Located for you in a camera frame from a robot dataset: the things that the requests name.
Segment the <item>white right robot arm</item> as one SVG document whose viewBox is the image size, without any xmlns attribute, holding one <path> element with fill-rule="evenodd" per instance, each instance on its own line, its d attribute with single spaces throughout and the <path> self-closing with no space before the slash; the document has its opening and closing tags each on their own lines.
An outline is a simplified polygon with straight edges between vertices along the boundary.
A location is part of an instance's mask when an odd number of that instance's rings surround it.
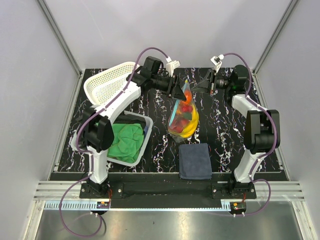
<svg viewBox="0 0 320 240">
<path fill-rule="evenodd" d="M 280 114 L 277 110 L 260 106 L 246 95 L 246 82 L 250 79 L 251 73 L 243 65 L 236 65 L 226 77 L 218 76 L 217 71 L 211 68 L 191 89 L 208 94 L 224 90 L 225 102 L 245 118 L 245 152 L 227 185 L 228 195 L 235 199 L 244 194 L 243 184 L 253 181 L 261 161 L 278 148 L 281 141 Z"/>
</svg>

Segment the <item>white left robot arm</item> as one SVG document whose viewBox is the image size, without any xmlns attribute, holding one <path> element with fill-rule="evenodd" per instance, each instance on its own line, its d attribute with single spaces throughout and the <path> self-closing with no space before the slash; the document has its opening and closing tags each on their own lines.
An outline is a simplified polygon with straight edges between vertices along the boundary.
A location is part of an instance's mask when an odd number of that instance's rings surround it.
<svg viewBox="0 0 320 240">
<path fill-rule="evenodd" d="M 166 58 L 164 72 L 159 74 L 163 62 L 155 57 L 147 57 L 140 66 L 126 61 L 104 70 L 84 83 L 83 89 L 90 103 L 80 118 L 79 128 L 75 131 L 70 146 L 89 156 L 87 179 L 93 182 L 90 192 L 97 198 L 108 193 L 107 162 L 112 143 L 115 139 L 113 124 L 125 108 L 138 99 L 143 91 L 156 89 L 177 100 L 183 99 L 183 92 L 174 75 L 180 67 L 178 60 Z"/>
</svg>

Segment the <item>red fake strawberry bunch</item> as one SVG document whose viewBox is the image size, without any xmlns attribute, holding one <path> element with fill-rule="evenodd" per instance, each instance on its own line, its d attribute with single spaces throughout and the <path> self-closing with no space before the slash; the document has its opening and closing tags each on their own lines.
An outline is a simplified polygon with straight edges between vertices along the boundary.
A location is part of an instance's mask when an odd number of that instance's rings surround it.
<svg viewBox="0 0 320 240">
<path fill-rule="evenodd" d="M 177 108 L 177 111 L 174 115 L 172 123 L 169 125 L 169 130 L 179 134 L 182 130 L 179 127 L 179 121 L 181 118 L 187 118 L 188 120 L 191 120 L 191 112 L 193 111 L 192 105 L 185 105 L 185 104 L 180 104 Z"/>
</svg>

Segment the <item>orange fake bell pepper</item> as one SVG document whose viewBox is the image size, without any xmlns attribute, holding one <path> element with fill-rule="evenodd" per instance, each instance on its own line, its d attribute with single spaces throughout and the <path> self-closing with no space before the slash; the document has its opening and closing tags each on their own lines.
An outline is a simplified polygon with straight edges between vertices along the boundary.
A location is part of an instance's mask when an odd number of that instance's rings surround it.
<svg viewBox="0 0 320 240">
<path fill-rule="evenodd" d="M 189 105 L 193 100 L 192 92 L 190 90 L 186 90 L 184 92 L 184 96 L 185 96 L 185 101 L 182 101 L 182 103 L 185 105 Z"/>
</svg>

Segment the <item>clear zip top bag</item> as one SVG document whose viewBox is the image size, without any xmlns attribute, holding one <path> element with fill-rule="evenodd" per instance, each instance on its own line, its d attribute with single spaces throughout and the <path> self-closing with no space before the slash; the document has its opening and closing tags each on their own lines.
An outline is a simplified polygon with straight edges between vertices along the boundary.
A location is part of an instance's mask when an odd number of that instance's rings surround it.
<svg viewBox="0 0 320 240">
<path fill-rule="evenodd" d="M 196 132 L 199 123 L 199 113 L 187 80 L 182 91 L 186 100 L 176 100 L 167 124 L 168 133 L 176 143 L 190 138 Z"/>
</svg>

